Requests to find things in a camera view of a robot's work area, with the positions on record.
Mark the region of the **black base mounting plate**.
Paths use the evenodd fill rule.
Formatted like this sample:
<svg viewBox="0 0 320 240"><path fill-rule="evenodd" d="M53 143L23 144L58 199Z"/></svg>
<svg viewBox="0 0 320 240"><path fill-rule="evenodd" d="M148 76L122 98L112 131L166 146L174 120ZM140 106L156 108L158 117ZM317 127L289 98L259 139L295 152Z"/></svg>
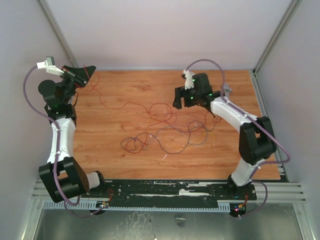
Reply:
<svg viewBox="0 0 320 240"><path fill-rule="evenodd" d="M209 206L218 201L255 201L253 184L235 187L227 182L177 180L107 180L104 187L91 190L83 198L108 198L110 205L156 205L157 207Z"/></svg>

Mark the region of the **aluminium corner post left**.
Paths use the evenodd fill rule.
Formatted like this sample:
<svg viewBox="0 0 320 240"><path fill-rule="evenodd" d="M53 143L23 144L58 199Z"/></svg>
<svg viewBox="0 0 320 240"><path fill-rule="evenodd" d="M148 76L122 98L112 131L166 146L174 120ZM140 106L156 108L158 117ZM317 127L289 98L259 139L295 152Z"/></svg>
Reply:
<svg viewBox="0 0 320 240"><path fill-rule="evenodd" d="M69 62L71 63L71 65L73 67L79 67L79 64L76 60L76 57L75 55L73 54L72 50L71 50L71 47L69 46L64 34L63 34L63 31L61 30L49 4L48 4L48 1L47 0L38 0L37 1L44 14L46 15L46 18L48 19L48 21L50 22L50 25L52 26L54 32L55 32L55 35L56 37L58 38L65 54L67 55L68 59L69 59Z"/></svg>

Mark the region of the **aluminium corner post right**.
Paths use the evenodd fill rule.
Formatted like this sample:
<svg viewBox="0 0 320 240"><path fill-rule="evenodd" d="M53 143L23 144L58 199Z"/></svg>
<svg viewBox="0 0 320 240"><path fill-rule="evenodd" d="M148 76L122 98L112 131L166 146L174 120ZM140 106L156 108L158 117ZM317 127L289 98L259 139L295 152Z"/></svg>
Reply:
<svg viewBox="0 0 320 240"><path fill-rule="evenodd" d="M288 7L286 8L283 16L277 24L274 32L272 33L271 38L269 39L266 47L264 48L260 58L258 59L255 67L252 69L252 74L255 77L258 76L259 71L265 64L266 60L268 59L269 55L271 54L272 50L276 46L284 31L286 30L287 26L291 22L293 16L295 15L296 11L298 10L302 2L302 0L291 0L289 2Z"/></svg>

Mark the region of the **aluminium corner post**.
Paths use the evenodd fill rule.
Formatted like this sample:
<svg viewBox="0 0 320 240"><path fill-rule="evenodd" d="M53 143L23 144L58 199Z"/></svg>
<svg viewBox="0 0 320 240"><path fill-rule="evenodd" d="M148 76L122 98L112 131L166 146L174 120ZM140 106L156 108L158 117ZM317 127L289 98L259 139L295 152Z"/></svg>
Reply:
<svg viewBox="0 0 320 240"><path fill-rule="evenodd" d="M286 30L287 26L291 22L293 16L295 15L296 11L298 10L302 2L302 0L291 0L289 2L288 7L286 8L283 16L277 24L274 32L272 33L271 38L269 39L266 47L264 48L260 58L258 59L255 67L252 69L252 74L255 77L258 76L259 71L265 64L266 60L268 59L269 55L271 54L272 50L276 46L284 31Z"/></svg>
<svg viewBox="0 0 320 240"><path fill-rule="evenodd" d="M69 62L71 63L71 65L73 67L79 67L79 64L76 60L76 57L75 55L73 54L72 50L71 50L71 47L69 46L64 34L63 34L63 31L61 30L49 4L48 4L48 1L47 0L38 0L37 1L44 14L46 15L46 18L48 19L48 21L50 22L50 25L52 26L54 32L55 32L55 35L56 37L58 38L65 54L67 55L68 59L69 59Z"/></svg>

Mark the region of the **silver adjustable wrench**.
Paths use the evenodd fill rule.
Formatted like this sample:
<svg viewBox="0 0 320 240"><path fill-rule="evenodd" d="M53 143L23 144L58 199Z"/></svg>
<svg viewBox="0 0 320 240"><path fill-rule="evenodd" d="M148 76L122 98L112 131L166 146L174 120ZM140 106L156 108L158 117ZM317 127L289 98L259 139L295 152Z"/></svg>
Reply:
<svg viewBox="0 0 320 240"><path fill-rule="evenodd" d="M232 90L233 90L233 89L230 88L230 86L229 86L228 83L224 83L224 84L223 84L223 86L222 86L222 94L223 94L224 97L229 98Z"/></svg>

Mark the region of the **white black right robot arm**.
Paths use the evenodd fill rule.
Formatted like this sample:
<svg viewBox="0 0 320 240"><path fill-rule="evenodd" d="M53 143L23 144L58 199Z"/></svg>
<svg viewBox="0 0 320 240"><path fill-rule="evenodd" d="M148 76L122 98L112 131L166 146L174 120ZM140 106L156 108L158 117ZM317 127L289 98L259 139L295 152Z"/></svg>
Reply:
<svg viewBox="0 0 320 240"><path fill-rule="evenodd" d="M231 88L223 84L221 91L213 91L206 73L195 74L184 70L184 85L174 90L173 107L201 106L213 115L227 121L239 133L238 151L240 161L227 179L227 194L239 199L249 189L252 176L277 149L271 121L268 117L257 117L241 108L231 106Z"/></svg>

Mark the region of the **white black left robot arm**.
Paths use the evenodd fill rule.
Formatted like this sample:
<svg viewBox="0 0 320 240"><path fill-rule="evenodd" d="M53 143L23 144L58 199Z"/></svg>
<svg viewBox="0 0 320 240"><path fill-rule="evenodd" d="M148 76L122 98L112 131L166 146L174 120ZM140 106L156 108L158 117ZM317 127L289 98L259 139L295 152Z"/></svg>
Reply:
<svg viewBox="0 0 320 240"><path fill-rule="evenodd" d="M82 68L64 65L58 71L60 82L46 79L38 86L52 128L50 155L47 163L39 167L38 173L55 203L86 193L100 198L108 190L99 171L85 173L74 158L73 140L77 115L70 101L78 88L84 88L88 84L95 70L94 65Z"/></svg>

